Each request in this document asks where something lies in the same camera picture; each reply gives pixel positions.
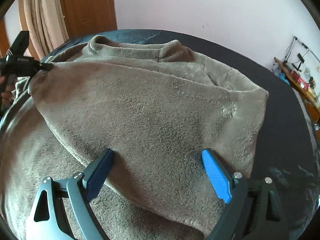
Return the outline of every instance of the beige curtain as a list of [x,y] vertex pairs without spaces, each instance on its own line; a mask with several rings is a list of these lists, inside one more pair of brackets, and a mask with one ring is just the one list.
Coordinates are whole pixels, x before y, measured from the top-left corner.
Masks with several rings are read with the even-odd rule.
[[30,38],[40,59],[69,37],[60,0],[23,0]]

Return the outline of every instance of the human hand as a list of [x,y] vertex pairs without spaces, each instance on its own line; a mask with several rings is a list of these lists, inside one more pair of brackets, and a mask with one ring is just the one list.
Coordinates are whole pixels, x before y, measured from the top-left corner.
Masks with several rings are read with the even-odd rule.
[[[5,81],[5,77],[0,77],[0,84],[2,84]],[[10,103],[13,101],[12,99],[12,91],[15,89],[15,85],[7,85],[5,88],[5,91],[1,93],[2,97],[2,104],[4,104],[6,107],[10,105]]]

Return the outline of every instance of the finger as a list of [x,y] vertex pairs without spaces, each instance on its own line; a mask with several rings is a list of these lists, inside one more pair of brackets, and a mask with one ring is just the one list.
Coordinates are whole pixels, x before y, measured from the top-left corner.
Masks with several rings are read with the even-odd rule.
[[13,91],[16,88],[16,86],[14,84],[12,85],[7,85],[7,87],[5,88],[6,91]]
[[5,100],[4,98],[2,98],[2,104],[4,104],[5,107],[8,107],[10,105],[9,100]]
[[1,97],[5,100],[9,100],[12,97],[12,93],[9,91],[5,91],[1,93]]

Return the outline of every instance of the metal screw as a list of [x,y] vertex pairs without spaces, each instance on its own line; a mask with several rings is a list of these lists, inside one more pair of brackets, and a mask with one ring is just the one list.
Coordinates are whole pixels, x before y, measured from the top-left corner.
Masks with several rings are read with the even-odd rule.
[[75,179],[80,179],[82,177],[83,173],[81,171],[76,172],[75,174],[73,174],[73,177]]
[[51,180],[50,177],[45,177],[45,178],[43,179],[43,182],[44,182],[44,183],[47,183],[49,180]]
[[272,183],[272,179],[269,178],[269,177],[264,178],[264,181],[265,181],[266,183],[268,183],[268,184],[271,184],[271,183]]
[[234,174],[233,174],[233,176],[235,176],[235,178],[236,179],[241,179],[242,178],[242,174],[241,174],[241,172],[235,172]]

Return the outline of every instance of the black tablecloth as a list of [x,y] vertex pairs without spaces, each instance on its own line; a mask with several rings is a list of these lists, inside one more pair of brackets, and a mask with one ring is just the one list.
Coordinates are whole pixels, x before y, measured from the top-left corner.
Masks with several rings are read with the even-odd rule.
[[[318,150],[311,144],[305,115],[292,88],[247,57],[190,35],[159,30],[118,30],[99,34],[124,43],[161,44],[179,40],[183,46],[239,70],[269,92],[251,177],[273,179],[287,215],[290,238],[297,239],[317,209],[319,169]],[[70,39],[48,56],[87,42],[93,36]]]

